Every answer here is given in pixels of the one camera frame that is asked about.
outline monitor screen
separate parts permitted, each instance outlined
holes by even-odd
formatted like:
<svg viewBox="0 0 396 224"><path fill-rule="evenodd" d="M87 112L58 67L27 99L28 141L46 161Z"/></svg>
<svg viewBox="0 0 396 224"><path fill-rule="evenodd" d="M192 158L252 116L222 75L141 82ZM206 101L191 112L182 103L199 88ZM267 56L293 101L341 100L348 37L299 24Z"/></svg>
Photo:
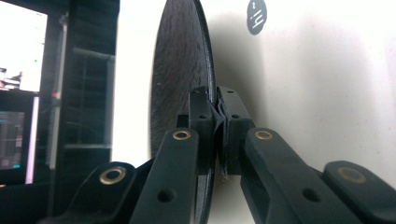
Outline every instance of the monitor screen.
<svg viewBox="0 0 396 224"><path fill-rule="evenodd" d="M0 1L0 89L39 92L47 15Z"/></svg>
<svg viewBox="0 0 396 224"><path fill-rule="evenodd" d="M0 170L21 168L24 113L0 111Z"/></svg>

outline screw hole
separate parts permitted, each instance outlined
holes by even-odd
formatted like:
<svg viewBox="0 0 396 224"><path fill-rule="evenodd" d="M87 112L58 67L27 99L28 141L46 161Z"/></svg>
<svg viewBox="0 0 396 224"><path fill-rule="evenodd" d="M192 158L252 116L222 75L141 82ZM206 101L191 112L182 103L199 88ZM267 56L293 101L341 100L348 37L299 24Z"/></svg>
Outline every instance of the screw hole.
<svg viewBox="0 0 396 224"><path fill-rule="evenodd" d="M157 195L157 200L161 203L170 203L176 198L176 193L171 189L163 189Z"/></svg>
<svg viewBox="0 0 396 224"><path fill-rule="evenodd" d="M274 137L271 133L267 131L257 131L254 134L256 135L257 138L262 140L270 140Z"/></svg>
<svg viewBox="0 0 396 224"><path fill-rule="evenodd" d="M303 189L303 195L308 201L311 201L313 203L320 202L318 194L312 189Z"/></svg>
<svg viewBox="0 0 396 224"><path fill-rule="evenodd" d="M186 140L191 137L191 134L188 131L178 131L173 134L173 137L176 140Z"/></svg>
<svg viewBox="0 0 396 224"><path fill-rule="evenodd" d="M113 185L120 182L126 175L125 168L116 166L102 172L99 177L100 182L104 185Z"/></svg>

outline round hole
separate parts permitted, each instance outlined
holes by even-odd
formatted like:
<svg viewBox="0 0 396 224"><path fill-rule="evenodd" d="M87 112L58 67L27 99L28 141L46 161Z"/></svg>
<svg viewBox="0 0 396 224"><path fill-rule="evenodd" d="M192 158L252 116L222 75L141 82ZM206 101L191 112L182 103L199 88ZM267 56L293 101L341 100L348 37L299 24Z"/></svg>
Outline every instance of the round hole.
<svg viewBox="0 0 396 224"><path fill-rule="evenodd" d="M120 182L126 175L125 168L116 166L109 168L100 175L100 182L104 185L113 185Z"/></svg>
<svg viewBox="0 0 396 224"><path fill-rule="evenodd" d="M173 134L173 137L176 140L186 140L191 137L191 134L188 131L177 131Z"/></svg>
<svg viewBox="0 0 396 224"><path fill-rule="evenodd" d="M270 140L274 137L271 133L267 131L257 131L254 133L254 135L256 135L257 138L262 140Z"/></svg>
<svg viewBox="0 0 396 224"><path fill-rule="evenodd" d="M171 189L163 189L157 195L157 199L161 203L170 203L175 198L176 198L176 193Z"/></svg>
<svg viewBox="0 0 396 224"><path fill-rule="evenodd" d="M311 201L313 203L320 202L318 194L312 189L303 189L303 195L308 201Z"/></svg>
<svg viewBox="0 0 396 224"><path fill-rule="evenodd" d="M119 176L120 176L119 171L110 171L109 173L107 173L106 178L107 179L116 179Z"/></svg>
<svg viewBox="0 0 396 224"><path fill-rule="evenodd" d="M350 167L345 167L345 166L340 167L338 168L337 173L345 180L356 184L362 184L367 181L366 176L364 176L364 174Z"/></svg>

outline white symbol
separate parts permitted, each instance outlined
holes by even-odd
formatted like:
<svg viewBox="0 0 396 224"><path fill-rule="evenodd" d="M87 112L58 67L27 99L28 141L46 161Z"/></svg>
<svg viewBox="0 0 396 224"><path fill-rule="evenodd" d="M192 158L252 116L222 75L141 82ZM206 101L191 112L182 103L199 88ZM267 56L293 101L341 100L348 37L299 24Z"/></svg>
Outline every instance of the white symbol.
<svg viewBox="0 0 396 224"><path fill-rule="evenodd" d="M256 28L258 25L260 25L261 23L264 22L264 19L262 18L262 10L260 9L259 11L256 12L256 14L254 14L254 16L250 17L251 20L253 20L254 17L257 17L259 14L260 16L256 18L256 20L254 20L254 26L252 29Z"/></svg>

